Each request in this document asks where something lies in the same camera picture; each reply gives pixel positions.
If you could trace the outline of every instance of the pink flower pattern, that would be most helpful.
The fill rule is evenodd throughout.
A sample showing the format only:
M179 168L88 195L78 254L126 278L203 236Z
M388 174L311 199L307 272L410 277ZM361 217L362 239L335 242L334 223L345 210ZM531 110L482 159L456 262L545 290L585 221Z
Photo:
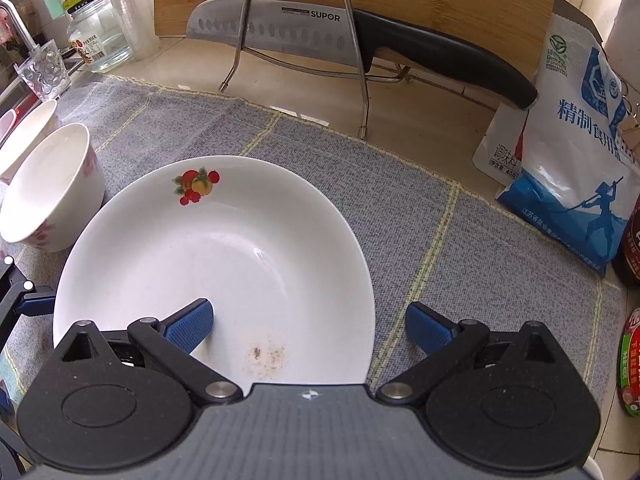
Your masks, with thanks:
M89 146L89 150L86 152L86 158L82 163L82 174L84 176L91 175L95 171L97 165L98 158L95 156L94 149Z
M46 220L25 240L28 245L41 249L47 246L47 232L53 229L53 225Z

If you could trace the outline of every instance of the rack leg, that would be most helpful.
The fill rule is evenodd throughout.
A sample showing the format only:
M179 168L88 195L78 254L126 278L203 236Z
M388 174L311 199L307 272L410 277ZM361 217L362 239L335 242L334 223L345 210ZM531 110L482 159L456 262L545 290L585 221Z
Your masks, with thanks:
M226 87L229 86L229 82L231 78L238 70L238 65L240 64L240 53L242 52L242 47L244 46L244 33L246 31L246 17L249 13L249 0L242 0L242 7L240 9L240 23L238 25L238 42L236 43L236 54L234 56L234 64L231 67L231 70L226 75L225 80L220 85L220 92L224 92Z
M360 44L358 43L358 35L356 33L356 25L353 21L353 7L351 0L344 0L344 8L347 11L347 22L351 32L351 41L356 53L356 63L358 65L358 76L360 79L360 93L362 94L362 122L358 136L364 139L367 136L367 121L369 119L369 89L367 88L367 75L364 72L364 63L362 62L362 54L360 53Z

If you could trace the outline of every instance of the gray placemat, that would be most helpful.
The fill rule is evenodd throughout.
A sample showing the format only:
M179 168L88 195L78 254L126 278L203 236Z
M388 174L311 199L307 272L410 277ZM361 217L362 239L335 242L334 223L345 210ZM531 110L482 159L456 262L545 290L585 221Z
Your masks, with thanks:
M515 216L366 142L243 99L83 75L60 99L63 123L86 124L104 169L106 199L155 168L201 155L268 160L320 189L351 225L376 297L373 388L422 352L407 341L407 304L423 301L493 330L548 325L602 402L622 329L626 292ZM57 285L68 251L2 246L37 283ZM52 346L51 320L22 318L0 374L20 401Z

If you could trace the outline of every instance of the brown bottle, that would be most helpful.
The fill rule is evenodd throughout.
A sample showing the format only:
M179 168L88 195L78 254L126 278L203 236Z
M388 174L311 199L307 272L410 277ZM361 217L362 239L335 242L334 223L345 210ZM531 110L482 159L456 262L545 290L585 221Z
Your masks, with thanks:
M628 287L640 286L640 198L622 233L618 252L611 261L620 281Z

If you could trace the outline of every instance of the red and green package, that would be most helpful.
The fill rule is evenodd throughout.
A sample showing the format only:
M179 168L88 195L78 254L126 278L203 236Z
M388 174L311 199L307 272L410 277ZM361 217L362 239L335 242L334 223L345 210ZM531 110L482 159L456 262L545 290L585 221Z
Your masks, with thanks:
M629 415L640 415L640 308L626 320L620 342L618 391Z

